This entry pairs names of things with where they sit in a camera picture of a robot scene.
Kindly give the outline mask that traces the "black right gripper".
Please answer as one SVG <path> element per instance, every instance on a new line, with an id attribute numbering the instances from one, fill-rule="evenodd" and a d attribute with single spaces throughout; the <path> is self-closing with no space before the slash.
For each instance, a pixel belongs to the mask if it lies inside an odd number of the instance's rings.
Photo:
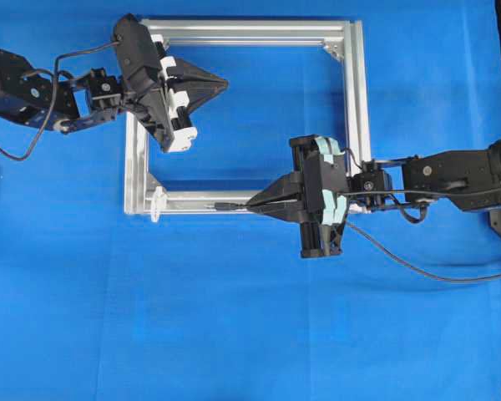
<path id="1" fill-rule="evenodd" d="M 250 198 L 246 209 L 300 224 L 303 258 L 339 256 L 349 210 L 346 151 L 318 135 L 291 139 L 290 147 L 294 171 Z M 300 193 L 303 203 L 288 201 Z"/>

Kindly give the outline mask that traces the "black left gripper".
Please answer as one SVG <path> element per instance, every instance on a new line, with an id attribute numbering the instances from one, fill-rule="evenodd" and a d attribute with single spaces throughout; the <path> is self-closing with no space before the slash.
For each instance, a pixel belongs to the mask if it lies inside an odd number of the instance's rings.
<path id="1" fill-rule="evenodd" d="M 150 35 L 159 55 L 159 83 L 144 94 L 129 91 L 129 107 L 165 153 L 188 150 L 197 136 L 190 115 L 229 88 L 229 82 L 182 58 L 169 56 L 160 35 Z"/>

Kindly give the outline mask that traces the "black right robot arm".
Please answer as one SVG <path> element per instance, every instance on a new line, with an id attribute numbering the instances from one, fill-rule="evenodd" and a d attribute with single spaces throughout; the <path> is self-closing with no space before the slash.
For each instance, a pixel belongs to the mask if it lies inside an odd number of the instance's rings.
<path id="1" fill-rule="evenodd" d="M 398 210 L 413 224 L 425 219 L 428 207 L 445 198 L 464 212 L 488 212 L 501 237 L 501 140 L 486 150 L 451 150 L 427 157 L 370 160 L 347 173 L 354 159 L 332 138 L 292 139 L 292 172 L 248 200 L 255 214 L 300 227 L 304 258 L 341 254 L 350 206 L 369 212 Z"/>

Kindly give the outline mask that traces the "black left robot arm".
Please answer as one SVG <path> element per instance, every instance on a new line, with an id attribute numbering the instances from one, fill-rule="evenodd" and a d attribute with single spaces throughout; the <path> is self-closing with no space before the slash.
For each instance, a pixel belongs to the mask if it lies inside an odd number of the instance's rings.
<path id="1" fill-rule="evenodd" d="M 81 76 L 34 68 L 24 57 L 0 49 L 0 118 L 38 132 L 64 135 L 106 124 L 128 112 L 165 153 L 188 150 L 197 136 L 190 116 L 224 92 L 227 80 L 166 54 L 155 36 L 158 82 L 146 94 L 124 77 L 92 69 Z"/>

